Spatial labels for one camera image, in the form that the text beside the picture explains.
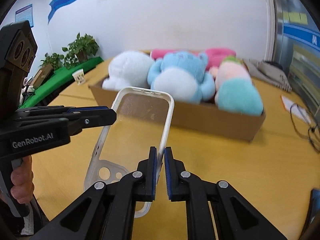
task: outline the metal rivet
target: metal rivet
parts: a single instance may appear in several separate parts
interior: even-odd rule
[[[222,188],[226,188],[226,187],[229,186],[228,182],[226,182],[226,181],[224,181],[224,180],[220,181],[218,185],[219,185],[220,187],[222,187]]]
[[[134,173],[132,173],[132,176],[134,176],[135,178],[140,178],[142,176],[142,172],[141,171],[135,171]]]
[[[191,174],[189,171],[183,171],[183,172],[181,172],[181,176],[183,178],[189,178],[191,176]]]
[[[94,187],[96,188],[96,189],[102,189],[103,187],[104,187],[104,184],[103,184],[103,182],[97,182],[96,184],[94,184]]]

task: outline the clear phone case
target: clear phone case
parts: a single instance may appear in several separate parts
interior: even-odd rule
[[[127,87],[119,91],[111,107],[117,120],[105,126],[98,138],[84,181],[87,190],[97,181],[119,181],[135,171],[138,162],[148,158],[151,146],[157,148],[157,178],[161,169],[174,108],[173,98],[164,92]],[[151,203],[145,203],[135,217],[144,216]]]

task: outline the gray cloth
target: gray cloth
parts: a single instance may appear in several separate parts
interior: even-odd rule
[[[289,81],[281,69],[255,59],[244,58],[242,60],[246,64],[250,76],[265,81],[287,92],[291,92],[292,88]]]

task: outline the green table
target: green table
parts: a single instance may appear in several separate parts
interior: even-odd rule
[[[56,89],[63,86],[67,82],[74,80],[72,76],[73,72],[83,68],[84,73],[87,73],[88,71],[95,68],[96,65],[100,64],[101,62],[103,62],[103,59],[101,57],[95,57],[71,69],[66,69],[65,67],[57,69],[52,75],[52,77],[49,80],[47,80],[46,83],[44,83],[38,89],[36,89],[35,91],[36,94],[34,96],[29,97],[24,102],[24,104],[20,106],[20,108],[35,106],[45,97],[47,97],[52,92],[54,92]]]

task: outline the poster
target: poster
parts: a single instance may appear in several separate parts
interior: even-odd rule
[[[33,27],[32,4],[16,11],[15,22],[29,21],[31,28]]]

